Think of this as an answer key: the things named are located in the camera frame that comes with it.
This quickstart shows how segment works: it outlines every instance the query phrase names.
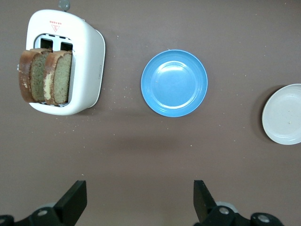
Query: white toaster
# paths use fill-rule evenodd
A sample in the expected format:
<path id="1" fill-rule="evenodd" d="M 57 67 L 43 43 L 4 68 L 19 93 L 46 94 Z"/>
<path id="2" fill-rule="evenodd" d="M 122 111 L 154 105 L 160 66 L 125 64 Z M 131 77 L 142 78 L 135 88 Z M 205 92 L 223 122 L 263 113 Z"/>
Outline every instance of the white toaster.
<path id="1" fill-rule="evenodd" d="M 103 36 L 73 14 L 57 10 L 40 10 L 29 21 L 26 50 L 52 48 L 72 50 L 68 102 L 63 105 L 30 103 L 38 111 L 55 115 L 72 115 L 90 108 L 100 94 L 105 42 Z"/>

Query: table surface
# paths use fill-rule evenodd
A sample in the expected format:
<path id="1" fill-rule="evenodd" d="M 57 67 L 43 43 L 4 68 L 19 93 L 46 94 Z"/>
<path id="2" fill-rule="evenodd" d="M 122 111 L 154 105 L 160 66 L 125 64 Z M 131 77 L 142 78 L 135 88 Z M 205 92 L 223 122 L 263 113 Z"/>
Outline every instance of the table surface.
<path id="1" fill-rule="evenodd" d="M 58 1 L 0 7 L 0 214 L 20 220 L 87 181 L 77 225 L 191 226 L 193 181 L 249 218 L 301 221 L 301 144 L 265 134 L 261 114 L 279 88 L 301 83 L 301 2 L 72 0 L 70 13 L 106 42 L 97 104 L 72 116 L 41 113 L 20 95 L 16 70 L 27 25 Z M 208 75 L 203 103 L 168 118 L 140 89 L 146 64 L 168 49 L 194 54 Z"/>

